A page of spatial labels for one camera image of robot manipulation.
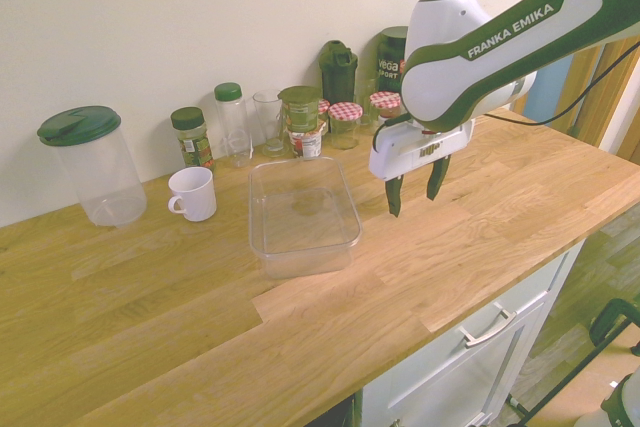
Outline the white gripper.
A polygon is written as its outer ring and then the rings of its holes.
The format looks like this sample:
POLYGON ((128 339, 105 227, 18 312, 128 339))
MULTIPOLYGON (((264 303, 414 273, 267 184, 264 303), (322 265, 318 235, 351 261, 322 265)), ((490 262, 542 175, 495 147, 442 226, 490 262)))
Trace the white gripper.
POLYGON ((426 196, 429 200, 436 198, 450 165, 449 155, 469 144, 473 129, 473 120, 451 131, 435 134, 424 133, 415 121, 381 128, 373 141, 369 170, 386 181, 385 193, 391 215, 398 217, 401 212, 402 175, 433 162, 426 196))

